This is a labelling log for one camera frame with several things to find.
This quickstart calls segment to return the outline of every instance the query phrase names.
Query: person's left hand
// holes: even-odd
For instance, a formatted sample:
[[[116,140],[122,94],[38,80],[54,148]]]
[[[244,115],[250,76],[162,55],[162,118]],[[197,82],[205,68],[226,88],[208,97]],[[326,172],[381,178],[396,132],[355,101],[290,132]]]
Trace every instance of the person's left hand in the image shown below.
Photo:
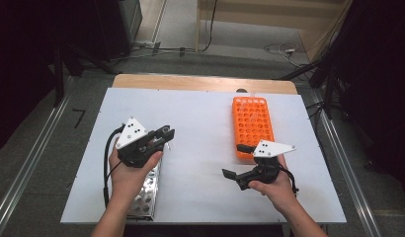
[[[124,163],[120,163],[117,166],[120,159],[119,153],[114,147],[110,156],[110,167],[111,170],[117,167],[111,173],[113,185],[111,199],[116,198],[117,201],[122,201],[126,206],[129,206],[143,187],[147,174],[157,165],[162,155],[161,151],[154,153],[143,168],[127,167]]]

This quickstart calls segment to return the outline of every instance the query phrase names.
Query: hand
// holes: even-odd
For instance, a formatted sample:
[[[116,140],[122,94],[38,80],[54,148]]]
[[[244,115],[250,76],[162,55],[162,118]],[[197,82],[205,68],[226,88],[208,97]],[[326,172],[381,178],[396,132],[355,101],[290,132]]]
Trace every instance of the hand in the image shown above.
[[[118,166],[111,173],[113,184],[111,199],[116,198],[118,201],[121,201],[121,203],[129,206],[143,187],[147,174],[157,165],[162,155],[163,153],[158,151],[149,158],[143,168],[133,168],[127,167],[124,163],[118,165],[120,162],[119,153],[114,147],[110,156],[111,170]]]
[[[280,164],[287,169],[284,156],[279,155],[278,159]],[[270,184],[252,181],[249,183],[249,188],[261,192],[262,195],[266,195],[280,213],[286,212],[290,207],[298,203],[292,192],[289,177],[284,171],[280,171],[277,179]]]

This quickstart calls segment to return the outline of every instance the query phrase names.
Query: person's right arm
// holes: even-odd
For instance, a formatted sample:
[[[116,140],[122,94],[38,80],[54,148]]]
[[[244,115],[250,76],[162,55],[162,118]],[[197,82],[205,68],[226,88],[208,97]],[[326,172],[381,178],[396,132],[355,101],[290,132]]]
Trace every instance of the person's right arm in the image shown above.
[[[279,156],[279,161],[287,169],[282,155]],[[249,187],[270,199],[276,210],[289,223],[294,236],[327,236],[295,198],[289,177],[285,172],[280,171],[277,179],[271,184],[252,181],[249,183]]]

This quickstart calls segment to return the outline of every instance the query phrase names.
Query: white board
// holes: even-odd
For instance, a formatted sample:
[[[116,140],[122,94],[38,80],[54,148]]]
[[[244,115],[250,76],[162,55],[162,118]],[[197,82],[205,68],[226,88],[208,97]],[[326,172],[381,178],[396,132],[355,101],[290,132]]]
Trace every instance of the white board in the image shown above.
[[[169,124],[175,138],[165,149],[153,223],[285,222],[270,201],[240,191],[221,169],[252,169],[235,156],[231,104],[241,93],[108,89],[61,217],[96,223],[105,210],[103,156],[114,129],[130,116],[147,129]],[[301,97],[257,94],[268,101],[276,142],[295,145],[285,155],[297,198],[319,223],[346,222]]]

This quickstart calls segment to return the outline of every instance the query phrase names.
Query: table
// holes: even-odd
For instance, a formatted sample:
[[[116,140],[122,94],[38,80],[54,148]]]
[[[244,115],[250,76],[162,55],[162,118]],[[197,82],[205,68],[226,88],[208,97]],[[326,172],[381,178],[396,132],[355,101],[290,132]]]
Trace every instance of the table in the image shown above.
[[[291,82],[168,75],[116,77],[97,117],[61,222],[96,223],[101,217],[103,149],[107,136],[131,114],[147,128],[169,123],[176,129],[172,150],[162,160],[155,219],[147,224],[285,222],[267,198],[252,190],[242,192],[222,177],[221,168],[238,174],[252,169],[234,156],[231,102],[236,95],[242,96],[234,92],[239,88],[266,98],[276,141],[296,145],[297,151],[285,156],[286,163],[300,188],[298,198],[313,219],[346,222],[307,112]],[[263,94],[269,90],[281,94]],[[209,113],[196,115],[195,108]],[[156,117],[154,112],[163,116]]]
[[[200,20],[211,20],[214,1],[198,1],[196,50]],[[351,3],[352,0],[221,0],[217,2],[214,20],[298,29],[312,61],[340,29]]]

